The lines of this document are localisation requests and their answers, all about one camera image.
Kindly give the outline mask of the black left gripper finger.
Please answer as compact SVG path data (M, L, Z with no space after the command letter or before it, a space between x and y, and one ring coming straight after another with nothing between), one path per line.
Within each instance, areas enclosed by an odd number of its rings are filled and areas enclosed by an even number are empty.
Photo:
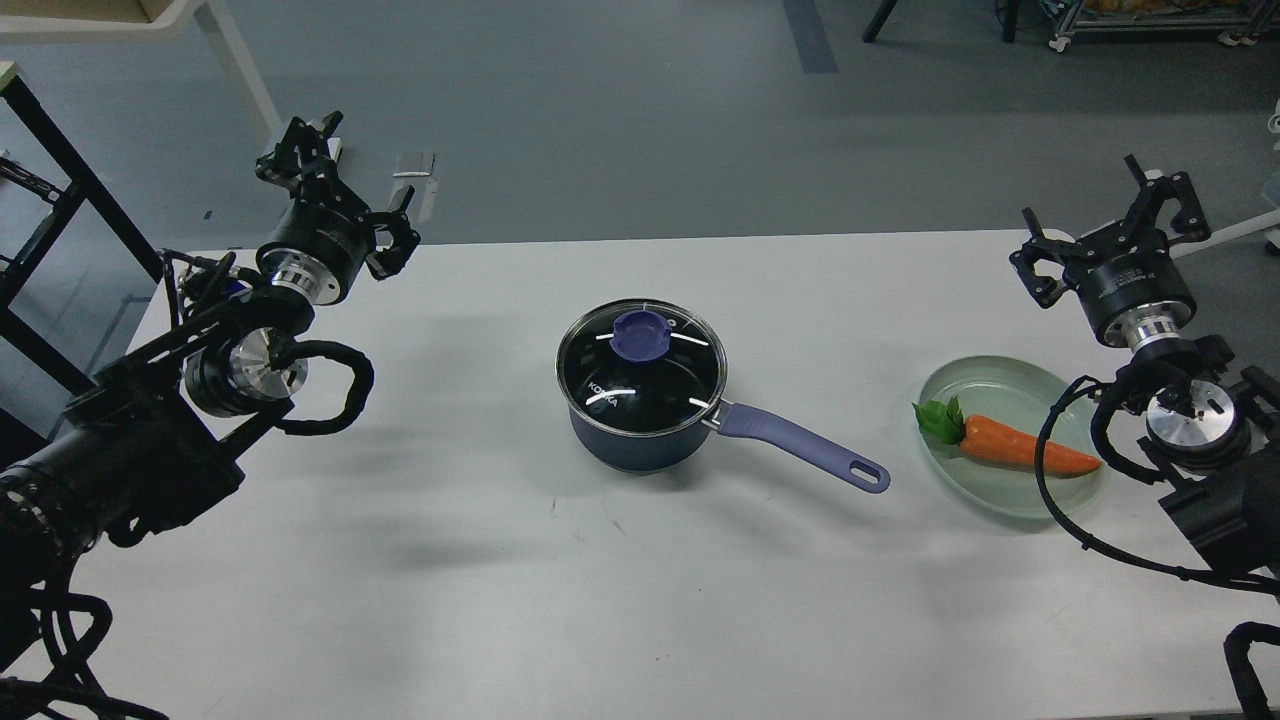
M374 234L385 233L390 237L389 245L375 249L366 256L366 266L376 281L398 275L421 242L421 234L408 219L408 208L415 195L415 187L401 187L392 195L387 210L366 215L367 225Z
M293 117L255 160L255 176L283 188L292 202L340 205L344 190L329 141L343 119L342 111L311 122Z

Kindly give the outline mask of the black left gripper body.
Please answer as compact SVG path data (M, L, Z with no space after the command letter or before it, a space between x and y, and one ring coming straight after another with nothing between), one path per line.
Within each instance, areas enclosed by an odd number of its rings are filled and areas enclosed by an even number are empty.
M375 249L372 231L330 208L293 200L256 252L259 273L312 305L339 304Z

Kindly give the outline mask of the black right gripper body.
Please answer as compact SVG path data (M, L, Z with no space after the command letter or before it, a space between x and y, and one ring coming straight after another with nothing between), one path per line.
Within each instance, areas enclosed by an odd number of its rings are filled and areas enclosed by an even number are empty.
M1111 348L1148 348L1181 338L1196 301L1170 256L1176 241L1147 236L1082 238L1089 261L1076 293L1094 338Z

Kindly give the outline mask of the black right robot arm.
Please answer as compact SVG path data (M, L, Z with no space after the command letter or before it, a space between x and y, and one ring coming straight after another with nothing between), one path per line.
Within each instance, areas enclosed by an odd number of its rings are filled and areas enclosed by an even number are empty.
M1033 443L1033 473L1051 518L1085 551L1181 582L1277 596L1277 380L1257 366L1226 382L1225 338L1184 336L1197 304L1172 249L1211 236L1184 170L1147 170L1125 158L1137 195L1125 215L1075 240L1048 237L1030 209L1010 263L1030 297L1052 307L1076 296L1094 340L1125 348L1112 380L1076 378L1051 406ZM1092 398L1091 441L1102 464L1146 486L1203 560L1202 569L1156 562L1082 529L1057 506L1044 452L1059 416Z

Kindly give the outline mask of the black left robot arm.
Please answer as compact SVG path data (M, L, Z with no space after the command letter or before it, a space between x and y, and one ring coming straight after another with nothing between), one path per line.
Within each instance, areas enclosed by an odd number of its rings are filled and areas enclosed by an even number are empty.
M255 164L291 204L255 255L163 250L170 329L105 366L74 398L70 429L3 470L3 666L42 644L38 682L3 678L3 716L155 719L108 694L90 667L109 605L70 589L100 539L120 548L192 523L244 479L239 457L270 430L332 436L364 413L375 382L357 348L306 340L315 311L346 300L362 269L383 281L420 243L410 186L374 211L339 177L343 115L294 118Z

